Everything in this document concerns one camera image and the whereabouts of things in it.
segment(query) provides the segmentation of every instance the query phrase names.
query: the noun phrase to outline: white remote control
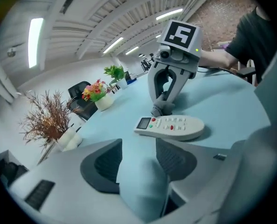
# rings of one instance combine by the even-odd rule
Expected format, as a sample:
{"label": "white remote control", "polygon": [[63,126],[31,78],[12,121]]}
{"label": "white remote control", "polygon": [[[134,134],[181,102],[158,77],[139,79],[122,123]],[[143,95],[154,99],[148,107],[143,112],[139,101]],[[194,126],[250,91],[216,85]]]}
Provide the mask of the white remote control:
{"label": "white remote control", "polygon": [[186,115],[169,115],[140,118],[134,132],[156,138],[184,141],[199,137],[204,127],[200,119]]}

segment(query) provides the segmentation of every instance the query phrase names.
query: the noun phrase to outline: potted plant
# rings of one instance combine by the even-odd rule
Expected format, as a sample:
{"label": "potted plant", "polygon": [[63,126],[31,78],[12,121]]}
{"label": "potted plant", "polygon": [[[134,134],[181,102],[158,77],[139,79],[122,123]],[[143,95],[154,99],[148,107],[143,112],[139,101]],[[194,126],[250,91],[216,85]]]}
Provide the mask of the potted plant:
{"label": "potted plant", "polygon": [[19,122],[24,134],[23,139],[27,144],[30,141],[44,140],[43,149],[56,141],[61,150],[76,148],[82,142],[82,138],[76,131],[69,127],[71,113],[81,112],[78,107],[70,110],[69,105],[73,101],[62,102],[62,93],[56,91],[53,95],[45,91],[45,95],[39,96],[36,92],[23,95],[31,104],[32,110]]}
{"label": "potted plant", "polygon": [[127,88],[125,73],[122,66],[117,67],[115,65],[112,65],[111,67],[105,67],[104,74],[111,76],[111,78],[114,78],[112,82],[117,82],[118,86],[120,86],[122,89]]}
{"label": "potted plant", "polygon": [[112,98],[107,95],[108,91],[109,88],[106,83],[99,79],[94,84],[86,86],[82,94],[82,99],[85,101],[91,99],[95,102],[96,107],[100,111],[103,111],[108,109],[114,102]]}

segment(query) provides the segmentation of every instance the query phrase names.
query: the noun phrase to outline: light blue table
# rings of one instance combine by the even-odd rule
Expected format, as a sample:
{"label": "light blue table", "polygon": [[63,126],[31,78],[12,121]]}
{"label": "light blue table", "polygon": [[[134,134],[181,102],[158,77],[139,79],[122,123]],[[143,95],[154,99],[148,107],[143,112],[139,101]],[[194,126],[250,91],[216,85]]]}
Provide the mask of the light blue table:
{"label": "light blue table", "polygon": [[[190,143],[231,148],[234,142],[270,124],[254,89],[224,71],[211,75],[198,72],[175,100],[173,113],[195,116],[205,123],[203,135]],[[108,110],[97,111],[79,130],[86,139],[81,146],[123,139],[123,160],[117,177],[120,195],[138,217],[150,222],[159,218],[168,184],[156,159],[155,138],[133,132],[140,117],[151,115],[147,75],[117,92],[114,99]]]}

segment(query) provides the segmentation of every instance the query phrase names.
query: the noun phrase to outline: ceiling light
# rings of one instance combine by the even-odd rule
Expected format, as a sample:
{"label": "ceiling light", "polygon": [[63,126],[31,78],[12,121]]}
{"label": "ceiling light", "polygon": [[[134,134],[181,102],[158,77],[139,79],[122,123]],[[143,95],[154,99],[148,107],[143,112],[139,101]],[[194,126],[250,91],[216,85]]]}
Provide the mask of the ceiling light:
{"label": "ceiling light", "polygon": [[108,47],[103,53],[107,53],[110,49],[113,48],[114,45],[116,45],[119,41],[123,40],[123,37],[120,37],[118,40],[116,40],[112,45]]}
{"label": "ceiling light", "polygon": [[135,47],[135,48],[133,48],[132,50],[130,50],[130,51],[128,51],[128,52],[126,52],[125,53],[125,55],[128,55],[129,53],[131,53],[131,52],[133,52],[134,50],[136,50],[136,49],[138,49],[139,47]]}
{"label": "ceiling light", "polygon": [[172,12],[169,12],[169,13],[166,13],[166,14],[163,14],[163,15],[157,17],[156,20],[159,20],[159,19],[164,18],[164,17],[166,17],[166,16],[169,16],[169,15],[172,15],[172,14],[175,14],[175,13],[179,13],[179,12],[182,12],[182,11],[183,11],[183,8],[180,8],[180,9],[178,9],[178,10],[175,10],[175,11],[172,11]]}
{"label": "ceiling light", "polygon": [[29,68],[37,65],[37,47],[39,34],[42,27],[43,18],[31,20],[30,30],[28,33],[28,66]]}

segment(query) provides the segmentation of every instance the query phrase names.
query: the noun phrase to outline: black t-shirt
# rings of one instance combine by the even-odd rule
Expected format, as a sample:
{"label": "black t-shirt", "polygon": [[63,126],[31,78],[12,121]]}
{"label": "black t-shirt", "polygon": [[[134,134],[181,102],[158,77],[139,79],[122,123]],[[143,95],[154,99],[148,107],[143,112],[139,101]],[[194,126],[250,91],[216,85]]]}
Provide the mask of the black t-shirt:
{"label": "black t-shirt", "polygon": [[277,50],[277,36],[270,21],[258,16],[254,9],[240,19],[236,36],[225,50],[244,65],[253,60],[260,82]]}

